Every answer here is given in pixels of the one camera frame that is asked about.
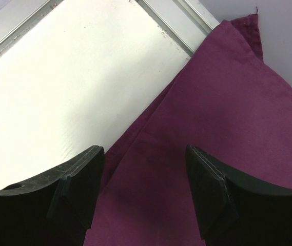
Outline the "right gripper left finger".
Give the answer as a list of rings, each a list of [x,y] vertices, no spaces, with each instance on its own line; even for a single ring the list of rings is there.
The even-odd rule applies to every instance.
[[[0,245],[83,245],[104,164],[104,149],[92,146],[0,190]]]

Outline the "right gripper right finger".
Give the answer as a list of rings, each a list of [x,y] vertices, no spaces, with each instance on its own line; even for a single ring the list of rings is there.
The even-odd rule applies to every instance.
[[[206,245],[292,245],[292,189],[255,178],[194,146],[186,148],[185,162]]]

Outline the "purple cloth wrap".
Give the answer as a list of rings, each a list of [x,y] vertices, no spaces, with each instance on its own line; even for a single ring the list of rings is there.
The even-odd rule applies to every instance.
[[[292,189],[292,87],[263,61],[258,15],[224,20],[106,153],[85,245],[206,245],[188,146]]]

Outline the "aluminium front rail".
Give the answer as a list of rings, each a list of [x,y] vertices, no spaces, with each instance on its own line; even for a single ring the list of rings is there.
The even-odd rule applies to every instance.
[[[0,1],[0,57],[61,1]],[[132,1],[188,55],[219,24],[199,1]]]

